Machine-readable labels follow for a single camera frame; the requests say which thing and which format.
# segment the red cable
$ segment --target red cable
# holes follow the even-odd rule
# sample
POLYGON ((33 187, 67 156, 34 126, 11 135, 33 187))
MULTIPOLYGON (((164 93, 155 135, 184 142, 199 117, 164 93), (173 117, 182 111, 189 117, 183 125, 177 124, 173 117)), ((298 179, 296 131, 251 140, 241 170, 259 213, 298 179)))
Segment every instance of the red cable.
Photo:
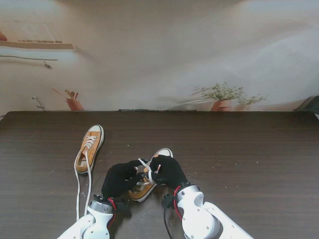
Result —
POLYGON ((114 201, 111 199, 111 198, 108 198, 108 200, 111 202, 111 204, 112 204, 112 206, 113 206, 113 208, 114 208, 114 215, 113 215, 113 217, 112 217, 112 219, 111 219, 111 221, 110 221, 110 223, 108 224, 108 228, 109 228, 109 226, 111 226, 112 225, 112 223, 114 222, 114 219, 115 219, 115 217, 116 217, 116 206, 115 206, 115 203, 114 203, 114 201))
POLYGON ((181 187, 181 185, 179 185, 179 186, 175 189, 175 191, 174 191, 173 203, 174 203, 175 211, 177 212, 177 215, 178 215, 179 219, 181 220, 181 215, 180 215, 180 213, 179 213, 179 211, 178 211, 178 209, 177 209, 177 203, 176 203, 176 200, 175 200, 175 196, 176 196, 176 194, 178 193, 178 190, 180 189, 180 187, 181 187))

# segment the green plant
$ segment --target green plant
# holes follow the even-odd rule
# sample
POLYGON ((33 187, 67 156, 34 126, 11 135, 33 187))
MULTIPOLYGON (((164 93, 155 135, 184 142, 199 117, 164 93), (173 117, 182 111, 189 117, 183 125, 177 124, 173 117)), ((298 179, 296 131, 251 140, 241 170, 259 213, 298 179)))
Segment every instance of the green plant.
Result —
POLYGON ((250 98, 246 98, 244 96, 241 96, 237 99, 238 103, 244 104, 244 105, 252 105, 261 101, 265 101, 267 99, 267 96, 261 96, 258 94, 257 96, 252 96, 250 98))
POLYGON ((201 94, 206 98, 214 100, 234 100, 241 98, 244 92, 243 87, 228 86, 228 84, 224 82, 222 85, 216 83, 213 87, 202 88, 201 94))

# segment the white toe cap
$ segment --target white toe cap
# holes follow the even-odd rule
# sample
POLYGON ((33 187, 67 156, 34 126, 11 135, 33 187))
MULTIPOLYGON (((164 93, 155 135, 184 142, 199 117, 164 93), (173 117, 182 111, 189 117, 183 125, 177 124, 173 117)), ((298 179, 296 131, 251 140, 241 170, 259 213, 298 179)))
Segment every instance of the white toe cap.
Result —
POLYGON ((99 126, 99 125, 92 126, 89 129, 89 131, 101 132, 101 126, 99 126))
POLYGON ((173 157, 173 153, 168 148, 161 149, 159 152, 157 152, 157 154, 173 157))

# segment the white rubber sole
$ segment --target white rubber sole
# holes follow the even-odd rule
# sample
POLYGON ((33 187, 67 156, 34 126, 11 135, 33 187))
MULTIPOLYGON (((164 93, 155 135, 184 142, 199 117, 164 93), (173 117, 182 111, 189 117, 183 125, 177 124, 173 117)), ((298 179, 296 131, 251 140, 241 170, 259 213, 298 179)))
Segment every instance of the white rubber sole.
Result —
MULTIPOLYGON (((103 128, 102 128, 102 126, 100 126, 99 124, 96 124, 98 127, 100 127, 100 129, 101 129, 101 140, 100 140, 100 142, 99 142, 99 145, 98 145, 98 147, 97 147, 97 149, 96 149, 96 152, 95 152, 95 154, 94 154, 94 157, 93 157, 93 161, 92 161, 92 165, 90 166, 90 171, 92 171, 92 169, 93 169, 93 166, 94 166, 94 161, 95 161, 95 156, 96 156, 96 154, 98 153, 98 151, 99 151, 99 149, 100 149, 100 147, 102 146, 102 144, 103 144, 103 142, 104 142, 104 130, 103 130, 103 128)), ((88 170, 87 171, 85 171, 85 172, 78 172, 79 174, 86 174, 86 173, 88 173, 88 170)))
MULTIPOLYGON (((168 148, 162 148, 161 150, 157 151, 157 153, 155 153, 155 154, 153 155, 153 157, 150 159, 149 162, 151 162, 151 160, 155 157, 155 155, 160 154, 160 152, 161 152, 162 150, 163 150, 163 151, 164 151, 164 150, 167 150, 168 152, 166 152, 166 153, 164 153, 164 154, 161 154, 161 155, 170 156, 170 157, 173 158, 173 153, 172 153, 172 151, 171 151, 170 149, 168 149, 168 148)), ((156 187, 156 185, 157 185, 157 184, 154 183, 154 184, 152 185, 151 189, 149 189, 148 192, 147 192, 144 196, 142 196, 141 198, 139 198, 139 199, 132 199, 132 200, 141 203, 142 201, 144 201, 144 200, 149 196, 149 194, 153 191, 153 189, 156 187)))

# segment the mustard yellow sneaker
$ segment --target mustard yellow sneaker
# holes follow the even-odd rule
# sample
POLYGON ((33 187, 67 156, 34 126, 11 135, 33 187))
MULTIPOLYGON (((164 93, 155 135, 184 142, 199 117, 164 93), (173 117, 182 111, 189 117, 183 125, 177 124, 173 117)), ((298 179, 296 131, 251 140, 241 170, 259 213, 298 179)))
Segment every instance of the mustard yellow sneaker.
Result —
MULTIPOLYGON (((169 150, 168 148, 162 148, 156 154, 154 154, 154 156, 147 163, 147 166, 150 165, 150 163, 154 157, 157 157, 159 155, 173 157, 173 153, 171 150, 169 150)), ((144 168, 144 172, 145 173, 148 172, 147 167, 144 168)), ((148 195, 156 187, 156 185, 157 184, 155 182, 150 182, 149 179, 147 177, 145 177, 145 178, 143 178, 143 180, 141 182, 137 183, 137 185, 132 190, 129 190, 129 196, 132 200, 138 201, 139 203, 141 203, 142 201, 144 201, 148 197, 148 195)))
POLYGON ((94 159, 97 151, 101 147, 104 140, 104 131, 102 126, 95 125, 92 126, 85 134, 81 149, 76 156, 75 159, 75 168, 76 171, 80 174, 84 174, 88 172, 88 167, 86 163, 86 157, 87 154, 90 171, 92 171, 94 159))

